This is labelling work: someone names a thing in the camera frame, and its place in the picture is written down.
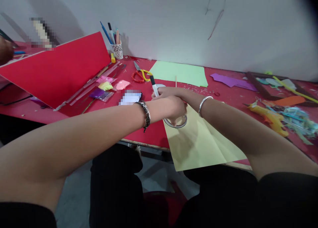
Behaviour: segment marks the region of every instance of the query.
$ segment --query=pen holder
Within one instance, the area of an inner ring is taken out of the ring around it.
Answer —
[[[122,44],[116,44],[116,45],[111,44],[111,46],[113,48],[113,52],[114,52],[116,59],[123,59],[124,55],[123,55]]]

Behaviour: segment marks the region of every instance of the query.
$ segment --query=glue gun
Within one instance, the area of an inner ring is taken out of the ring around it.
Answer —
[[[288,136],[288,132],[285,130],[284,125],[281,123],[281,121],[284,119],[282,115],[277,114],[268,109],[265,109],[263,107],[260,107],[258,105],[253,105],[253,104],[250,104],[250,105],[243,104],[243,105],[246,105],[250,111],[262,116],[265,122],[269,123],[272,130],[274,130],[276,133],[280,134],[283,137]]]

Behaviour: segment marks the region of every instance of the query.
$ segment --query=floor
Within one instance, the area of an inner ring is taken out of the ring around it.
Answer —
[[[143,151],[160,153],[150,148]],[[169,180],[175,180],[183,194],[190,199],[199,193],[199,186],[175,171],[173,164],[142,157],[143,169],[137,173],[143,192],[172,192]],[[55,217],[58,228],[86,228],[89,216],[91,161],[77,169],[65,182]]]

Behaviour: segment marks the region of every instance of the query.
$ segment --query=yellow scissors handle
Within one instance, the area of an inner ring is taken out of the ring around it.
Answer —
[[[150,79],[147,79],[147,78],[145,77],[145,73],[152,76],[152,73],[151,73],[151,72],[146,71],[146,70],[141,70],[141,73],[142,73],[142,76],[143,76],[143,78],[145,79],[145,81],[147,81],[147,82],[150,81]]]

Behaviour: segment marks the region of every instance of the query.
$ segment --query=purple paper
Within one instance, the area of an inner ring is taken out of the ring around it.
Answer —
[[[222,75],[219,75],[217,73],[214,73],[214,74],[212,74],[210,76],[213,77],[213,79],[215,81],[223,82],[224,84],[226,84],[229,87],[237,86],[237,87],[241,87],[241,88],[244,88],[244,89],[258,91],[255,88],[255,86],[253,86],[250,83],[247,83],[244,80],[239,80],[239,79],[235,79],[235,78],[232,78],[232,77],[222,76]]]

